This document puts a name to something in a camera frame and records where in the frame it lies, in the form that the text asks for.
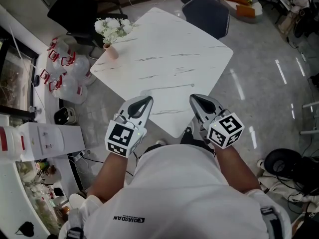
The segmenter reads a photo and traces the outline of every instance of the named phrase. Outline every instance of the person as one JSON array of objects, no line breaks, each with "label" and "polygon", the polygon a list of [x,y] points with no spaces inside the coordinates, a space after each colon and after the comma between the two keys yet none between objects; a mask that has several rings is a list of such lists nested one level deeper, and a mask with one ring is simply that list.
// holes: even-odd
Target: person
[{"label": "person", "polygon": [[[125,187],[128,160],[108,155],[79,208],[86,239],[291,238],[288,214],[261,191],[234,147],[213,151],[190,127],[181,143],[148,148]],[[270,237],[265,209],[272,210],[269,220],[277,217],[281,236]],[[69,229],[67,222],[59,239]]]},{"label": "person", "polygon": [[308,8],[313,0],[294,0],[293,7],[286,16],[285,20],[278,25],[278,29],[282,34],[288,35],[298,19],[299,12],[302,9]]}]

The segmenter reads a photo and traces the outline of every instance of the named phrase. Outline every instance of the flower vase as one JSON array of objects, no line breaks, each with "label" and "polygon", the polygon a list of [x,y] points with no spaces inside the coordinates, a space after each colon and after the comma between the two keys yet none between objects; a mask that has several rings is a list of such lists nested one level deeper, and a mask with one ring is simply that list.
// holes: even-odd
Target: flower vase
[{"label": "flower vase", "polygon": [[103,48],[111,59],[116,60],[119,57],[118,52],[111,44],[105,43]]}]

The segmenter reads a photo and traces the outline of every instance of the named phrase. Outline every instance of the dark gray chair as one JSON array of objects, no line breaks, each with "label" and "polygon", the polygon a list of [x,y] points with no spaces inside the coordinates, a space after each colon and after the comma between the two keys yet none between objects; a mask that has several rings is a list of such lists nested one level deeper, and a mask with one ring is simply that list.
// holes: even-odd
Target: dark gray chair
[{"label": "dark gray chair", "polygon": [[186,21],[220,39],[227,35],[229,10],[215,0],[191,0],[182,7]]}]

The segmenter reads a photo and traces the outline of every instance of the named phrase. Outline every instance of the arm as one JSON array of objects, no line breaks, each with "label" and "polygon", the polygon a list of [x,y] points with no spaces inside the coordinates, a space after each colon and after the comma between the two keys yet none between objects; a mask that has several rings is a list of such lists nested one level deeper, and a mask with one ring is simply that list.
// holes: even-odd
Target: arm
[{"label": "arm", "polygon": [[221,149],[215,144],[214,147],[220,170],[229,186],[241,193],[261,189],[256,176],[241,159],[234,147]]},{"label": "arm", "polygon": [[88,189],[88,196],[94,195],[102,203],[110,200],[123,188],[127,164],[127,158],[110,153],[93,185]]}]

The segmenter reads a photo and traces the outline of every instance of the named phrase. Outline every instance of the black chair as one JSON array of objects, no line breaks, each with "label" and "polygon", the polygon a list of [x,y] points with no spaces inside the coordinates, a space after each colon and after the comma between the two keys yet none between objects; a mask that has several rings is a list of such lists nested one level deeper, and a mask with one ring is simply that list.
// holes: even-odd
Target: black chair
[{"label": "black chair", "polygon": [[227,35],[229,10],[215,0],[191,0],[182,7],[186,21],[220,39]]},{"label": "black chair", "polygon": [[[118,13],[98,13],[99,3],[114,3]],[[103,36],[95,32],[97,18],[127,19],[118,0],[57,0],[47,16],[63,26],[79,44],[103,47]]]}]

